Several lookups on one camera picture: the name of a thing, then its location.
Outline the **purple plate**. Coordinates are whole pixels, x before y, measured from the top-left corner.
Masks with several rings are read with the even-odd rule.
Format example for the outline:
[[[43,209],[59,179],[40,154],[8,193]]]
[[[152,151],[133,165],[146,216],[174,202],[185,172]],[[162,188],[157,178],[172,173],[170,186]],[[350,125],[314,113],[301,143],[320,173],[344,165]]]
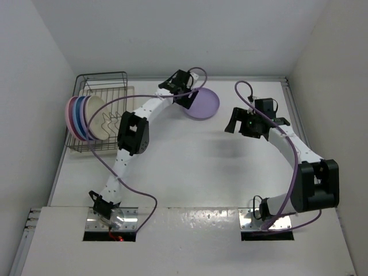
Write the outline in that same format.
[[[80,106],[80,109],[79,109],[80,122],[82,124],[82,129],[83,129],[83,133],[85,135],[85,138],[87,138],[87,122],[86,122],[86,118],[85,118],[85,106],[86,106],[86,102],[89,98],[90,98],[90,96],[85,96],[82,99],[82,102],[80,104],[81,106]]]
[[[185,115],[194,120],[207,120],[213,117],[220,107],[218,95],[211,89],[202,87],[189,109],[182,108]]]

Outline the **cream plate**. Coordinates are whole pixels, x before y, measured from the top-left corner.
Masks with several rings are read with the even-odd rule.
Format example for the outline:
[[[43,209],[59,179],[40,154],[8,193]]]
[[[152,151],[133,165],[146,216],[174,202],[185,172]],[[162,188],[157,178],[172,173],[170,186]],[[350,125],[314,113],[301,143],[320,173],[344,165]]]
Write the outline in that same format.
[[[93,136],[95,140],[106,140],[111,130],[108,124],[111,122],[108,117],[109,110],[105,106],[105,101],[99,96],[92,95],[86,100],[84,113],[88,134]]]

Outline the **blue plate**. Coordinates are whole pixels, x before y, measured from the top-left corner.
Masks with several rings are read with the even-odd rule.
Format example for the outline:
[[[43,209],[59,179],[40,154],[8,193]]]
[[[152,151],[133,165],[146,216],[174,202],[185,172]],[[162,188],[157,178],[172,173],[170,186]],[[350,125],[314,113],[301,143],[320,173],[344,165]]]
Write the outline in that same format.
[[[73,104],[73,109],[72,109],[72,117],[73,117],[74,127],[75,127],[78,135],[82,138],[83,141],[86,140],[86,134],[85,134],[85,131],[84,131],[82,123],[81,123],[80,109],[81,109],[81,104],[82,104],[82,101],[84,100],[84,98],[85,98],[85,96],[78,97],[75,100],[75,102]]]

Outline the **pink plate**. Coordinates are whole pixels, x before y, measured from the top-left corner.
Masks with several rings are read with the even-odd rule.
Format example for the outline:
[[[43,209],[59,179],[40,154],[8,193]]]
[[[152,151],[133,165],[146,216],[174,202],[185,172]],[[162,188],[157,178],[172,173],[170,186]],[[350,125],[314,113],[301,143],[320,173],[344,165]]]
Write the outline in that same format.
[[[66,126],[70,132],[70,134],[75,138],[78,139],[77,132],[74,128],[74,123],[72,119],[72,110],[74,101],[77,99],[77,96],[71,97],[68,102],[66,103],[65,111],[64,111],[64,117],[66,121]]]

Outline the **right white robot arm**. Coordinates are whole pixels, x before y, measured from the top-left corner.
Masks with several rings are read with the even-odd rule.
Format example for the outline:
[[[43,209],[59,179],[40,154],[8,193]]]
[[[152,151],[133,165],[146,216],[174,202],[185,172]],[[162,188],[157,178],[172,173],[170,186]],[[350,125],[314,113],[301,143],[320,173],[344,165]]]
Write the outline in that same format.
[[[253,108],[234,108],[225,128],[246,137],[264,137],[271,143],[293,169],[292,181],[286,194],[263,198],[259,205],[259,219],[269,226],[273,218],[335,208],[339,205],[339,166],[333,159],[324,159],[314,153],[294,132],[290,122],[277,117],[269,98],[257,99]]]

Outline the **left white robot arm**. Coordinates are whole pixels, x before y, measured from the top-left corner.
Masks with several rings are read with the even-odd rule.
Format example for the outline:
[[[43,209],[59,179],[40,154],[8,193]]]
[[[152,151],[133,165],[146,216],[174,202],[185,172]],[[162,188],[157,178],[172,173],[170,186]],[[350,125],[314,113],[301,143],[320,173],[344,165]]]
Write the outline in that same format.
[[[148,148],[150,123],[174,103],[186,109],[191,107],[198,93],[198,90],[193,89],[198,78],[192,69],[178,70],[159,84],[152,95],[137,95],[137,98],[148,99],[141,107],[122,114],[117,135],[116,161],[112,168],[108,167],[108,181],[100,193],[89,192],[96,214],[106,220],[113,218],[122,201],[122,181],[127,175],[128,165]]]

